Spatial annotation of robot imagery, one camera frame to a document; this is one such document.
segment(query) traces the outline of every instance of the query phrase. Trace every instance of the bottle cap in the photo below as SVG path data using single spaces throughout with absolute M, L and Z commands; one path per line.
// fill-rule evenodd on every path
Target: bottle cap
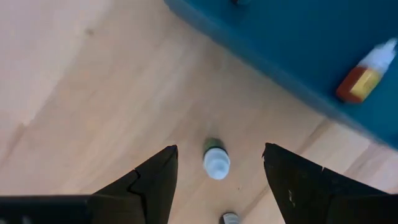
M 207 174 L 216 180 L 222 180 L 228 175 L 230 164 L 226 151 L 218 147 L 207 150 L 203 160 Z
M 235 213 L 225 213 L 220 218 L 220 224 L 239 224 L 241 223 L 239 217 Z
M 383 75 L 396 56 L 395 46 L 397 39 L 391 38 L 385 44 L 377 45 L 360 61 L 359 65 L 376 70 Z

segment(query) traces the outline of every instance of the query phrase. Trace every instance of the orange label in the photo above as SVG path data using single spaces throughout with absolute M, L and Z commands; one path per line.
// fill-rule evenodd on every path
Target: orange label
M 380 82 L 380 79 L 381 76 L 377 71 L 367 69 L 349 92 L 365 100 L 374 87 Z

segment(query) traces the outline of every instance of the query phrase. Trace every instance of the white bottle cap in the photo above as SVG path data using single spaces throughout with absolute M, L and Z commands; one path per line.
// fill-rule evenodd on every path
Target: white bottle cap
M 397 39 L 392 38 L 385 44 L 377 45 L 368 55 L 360 61 L 359 65 L 366 68 L 371 68 L 384 75 L 387 71 L 388 66 L 396 56 L 395 46 Z
M 228 175 L 230 164 L 227 153 L 220 148 L 209 149 L 203 160 L 207 174 L 216 180 L 222 180 Z

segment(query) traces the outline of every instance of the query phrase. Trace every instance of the glue bottle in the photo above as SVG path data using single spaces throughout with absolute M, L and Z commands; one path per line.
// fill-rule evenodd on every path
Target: glue bottle
M 337 97 L 349 103 L 362 103 L 380 82 L 396 56 L 396 43 L 397 39 L 390 39 L 370 51 L 340 84 L 336 90 Z
M 223 142 L 217 138 L 208 138 L 204 148 L 203 167 L 206 173 L 215 180 L 224 179 L 228 175 L 231 161 Z

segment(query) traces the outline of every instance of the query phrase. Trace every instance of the plastic bottle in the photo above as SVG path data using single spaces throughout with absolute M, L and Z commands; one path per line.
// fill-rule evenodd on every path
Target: plastic bottle
M 350 71 L 336 90 L 336 95 L 345 102 L 362 103 L 380 82 L 392 60 L 397 39 L 377 45 Z
M 240 220 L 237 214 L 233 212 L 225 213 L 220 217 L 219 224 L 240 224 Z
M 209 177 L 222 180 L 229 172 L 231 161 L 224 149 L 223 142 L 216 138 L 209 138 L 205 142 L 205 156 L 203 167 Z

